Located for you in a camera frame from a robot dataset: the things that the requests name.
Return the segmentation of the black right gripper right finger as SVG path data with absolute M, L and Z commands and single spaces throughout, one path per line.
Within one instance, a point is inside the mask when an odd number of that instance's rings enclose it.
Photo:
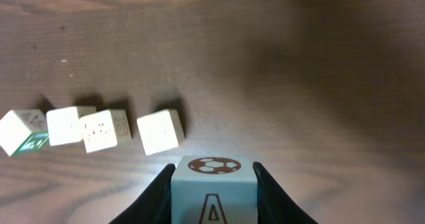
M 254 162 L 252 168 L 258 181 L 258 223 L 317 224 L 317 221 L 297 205 L 260 162 Z

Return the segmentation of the wooden block snail letter Y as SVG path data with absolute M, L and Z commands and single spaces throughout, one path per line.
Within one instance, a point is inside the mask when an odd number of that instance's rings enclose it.
M 137 119 L 137 126 L 147 156 L 177 148 L 185 133 L 176 109 L 164 109 Z

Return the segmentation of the wooden block green side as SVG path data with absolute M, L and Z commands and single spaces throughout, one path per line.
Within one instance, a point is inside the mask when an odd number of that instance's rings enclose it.
M 10 110 L 1 119 L 1 147 L 9 157 L 38 152 L 48 141 L 41 110 Z

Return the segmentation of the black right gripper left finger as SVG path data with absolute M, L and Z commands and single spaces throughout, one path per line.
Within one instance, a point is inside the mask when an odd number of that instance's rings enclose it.
M 167 164 L 142 194 L 110 224 L 171 224 L 171 177 L 174 164 Z

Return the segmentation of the wooden block blue side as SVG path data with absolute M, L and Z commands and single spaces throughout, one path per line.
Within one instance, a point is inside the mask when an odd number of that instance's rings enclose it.
M 46 113 L 46 121 L 50 146 L 81 142 L 80 119 L 95 112 L 95 106 L 70 106 L 49 110 Z
M 125 110 L 99 111 L 81 117 L 79 122 L 87 153 L 116 147 L 119 144 L 132 141 Z

